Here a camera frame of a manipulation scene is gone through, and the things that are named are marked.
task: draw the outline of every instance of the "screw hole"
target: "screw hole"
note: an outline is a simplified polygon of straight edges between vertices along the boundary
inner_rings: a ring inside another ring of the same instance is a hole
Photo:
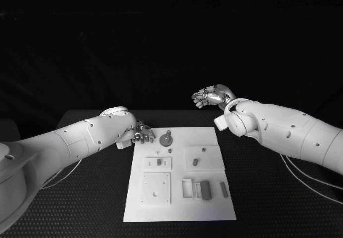
[[[15,159],[15,156],[13,155],[6,155],[4,156],[9,160],[13,160]]]

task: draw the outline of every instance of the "black tablecloth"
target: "black tablecloth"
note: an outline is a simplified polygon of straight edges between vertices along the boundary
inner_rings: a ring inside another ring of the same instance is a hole
[[[102,110],[72,110],[59,128]],[[221,110],[131,110],[150,127],[216,127]],[[71,176],[39,192],[10,229],[9,237],[343,237],[343,207],[297,181],[280,155],[228,130],[216,137],[237,211],[237,221],[124,223],[134,146],[105,148],[82,160]],[[296,160],[319,179],[319,166]],[[304,182],[330,197],[333,190],[303,175]]]

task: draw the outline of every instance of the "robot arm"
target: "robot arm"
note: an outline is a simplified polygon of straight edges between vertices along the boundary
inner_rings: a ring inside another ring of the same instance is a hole
[[[219,98],[219,103],[213,103],[212,97]],[[252,137],[277,153],[311,161],[343,174],[343,130],[304,112],[274,104],[206,95],[205,90],[192,98],[198,106],[199,98],[212,104],[225,104],[224,114],[215,118],[219,131],[229,128],[237,136]]]
[[[117,143],[151,141],[151,129],[126,107],[26,140],[0,143],[0,233],[22,216],[46,179],[68,165]]]

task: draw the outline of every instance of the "wire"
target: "wire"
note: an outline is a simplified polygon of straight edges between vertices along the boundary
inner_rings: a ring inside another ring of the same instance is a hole
[[[81,161],[82,161],[82,160],[79,160],[77,166],[74,167],[72,171],[66,174],[66,176],[65,176],[55,184],[49,185],[48,187],[42,187],[41,190],[53,187],[55,185],[58,185],[58,184],[66,179],[66,177],[69,176],[69,174],[74,172],[75,168],[77,168],[78,165],[81,164]],[[58,174],[59,174],[61,171],[62,171],[62,170],[58,171],[58,173],[56,173],[56,174],[53,175],[53,177],[48,180],[48,182],[58,176]]]
[[[286,162],[286,160],[284,160],[281,154],[280,154],[280,156],[281,156],[281,159],[283,159],[283,161],[284,161],[286,166],[288,167],[288,164],[287,164],[287,162]],[[300,182],[301,182],[319,195],[322,195],[324,198],[327,198],[327,199],[332,200],[333,202],[336,202],[336,203],[339,203],[339,204],[343,205],[343,202],[339,202],[337,200],[332,199],[330,197],[324,196],[320,192],[317,192],[317,191],[301,181],[301,179],[298,178],[298,176],[296,175],[296,173],[293,172],[293,170],[291,170],[290,167],[288,167],[288,169],[290,169],[290,171],[291,171],[294,177],[300,180]]]
[[[320,182],[322,184],[324,184],[324,185],[327,185],[327,186],[330,186],[330,187],[335,187],[335,188],[343,190],[343,187],[337,187],[337,186],[335,186],[335,185],[332,185],[332,184],[329,184],[329,183],[326,183],[326,182],[317,180],[314,177],[311,177],[309,174],[306,174],[306,173],[301,171],[301,169],[294,165],[293,162],[291,162],[291,164],[293,164],[293,166],[297,168],[297,170],[303,173],[304,176],[307,176],[309,178],[311,178],[314,181]]]

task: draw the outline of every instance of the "black background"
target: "black background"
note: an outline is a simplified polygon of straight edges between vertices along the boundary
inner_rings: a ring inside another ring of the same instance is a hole
[[[221,83],[343,128],[340,6],[124,1],[4,9],[0,118],[28,138],[71,109],[196,109],[193,92]]]

